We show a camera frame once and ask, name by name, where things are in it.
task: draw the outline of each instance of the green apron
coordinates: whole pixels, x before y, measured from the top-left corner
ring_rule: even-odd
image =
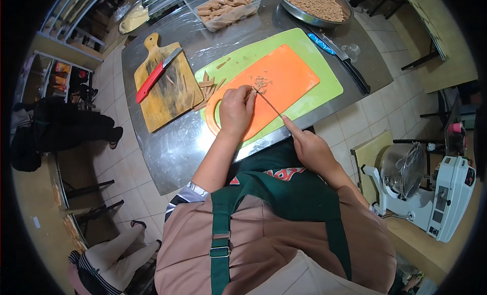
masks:
[[[230,281],[230,216],[245,195],[266,201],[275,215],[290,221],[326,222],[330,251],[340,261],[348,280],[352,277],[350,255],[340,217],[338,194],[315,173],[305,169],[295,155],[292,140],[285,140],[255,154],[250,161],[238,165],[237,170],[256,168],[256,172],[240,171],[230,186],[211,193],[213,203],[211,258],[211,293],[220,295]],[[226,234],[227,237],[215,238]]]

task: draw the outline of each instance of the blue label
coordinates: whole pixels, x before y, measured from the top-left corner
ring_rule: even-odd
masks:
[[[317,45],[320,46],[320,48],[322,48],[323,50],[325,50],[326,52],[328,52],[329,54],[332,54],[332,55],[336,55],[335,51],[333,51],[330,47],[328,47],[326,45],[326,43],[319,39],[316,35],[314,35],[313,33],[309,33],[308,34],[308,37],[313,40]]]

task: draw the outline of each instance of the white stand mixer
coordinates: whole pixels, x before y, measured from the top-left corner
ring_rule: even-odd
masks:
[[[389,209],[397,214],[394,217],[410,221],[437,241],[448,242],[470,201],[475,169],[469,166],[466,158],[445,156],[431,176],[434,191],[422,189],[419,188],[424,177],[424,168],[419,170],[424,166],[422,147],[418,143],[400,145],[411,149],[399,158],[397,147],[388,152],[397,145],[390,146],[384,152],[380,175],[375,167],[364,165],[361,168],[364,174],[372,177],[379,191],[379,201],[373,206],[381,215]]]

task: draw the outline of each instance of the black knife handle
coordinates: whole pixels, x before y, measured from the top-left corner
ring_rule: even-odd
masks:
[[[360,90],[363,95],[370,94],[370,86],[367,85],[367,82],[363,78],[362,74],[352,65],[352,61],[350,58],[343,60],[343,64],[347,68],[347,70],[352,74],[354,79],[356,79],[358,85],[360,86]]]

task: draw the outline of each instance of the orange cutting board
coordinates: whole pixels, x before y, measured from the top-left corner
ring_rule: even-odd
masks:
[[[320,83],[320,79],[308,65],[288,45],[283,44],[256,61],[210,97],[206,105],[205,119],[213,134],[216,135],[220,131],[215,120],[215,109],[225,91],[236,89],[241,85],[256,86],[254,83],[256,76],[263,76],[272,81],[272,84],[265,87],[267,91],[264,97],[279,113],[283,113]],[[252,138],[276,117],[277,113],[257,95],[254,114],[242,141]]]
[[[172,51],[179,48],[179,42],[165,47],[158,47],[158,33],[149,35],[144,41],[149,54],[147,59],[135,71],[133,77],[137,91],[154,71],[155,67]],[[154,132],[174,118],[193,108],[193,104],[201,103],[203,95],[194,79],[186,56],[179,53],[164,70],[159,80],[149,91],[149,95],[140,103],[147,130]]]

